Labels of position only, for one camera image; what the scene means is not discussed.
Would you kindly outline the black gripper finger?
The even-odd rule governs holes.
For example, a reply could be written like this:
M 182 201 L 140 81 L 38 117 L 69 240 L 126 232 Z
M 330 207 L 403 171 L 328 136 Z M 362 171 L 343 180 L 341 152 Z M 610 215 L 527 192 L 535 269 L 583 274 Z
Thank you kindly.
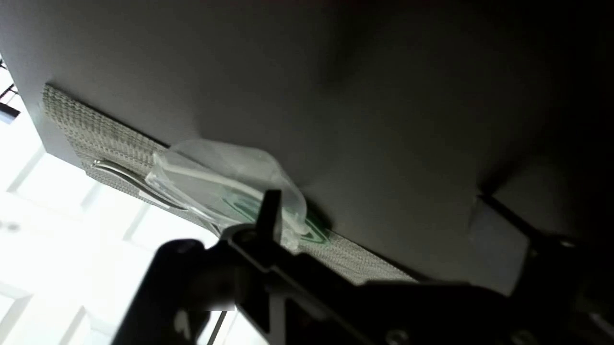
M 282 192 L 266 190 L 255 223 L 257 236 L 263 242 L 280 242 L 282 236 Z

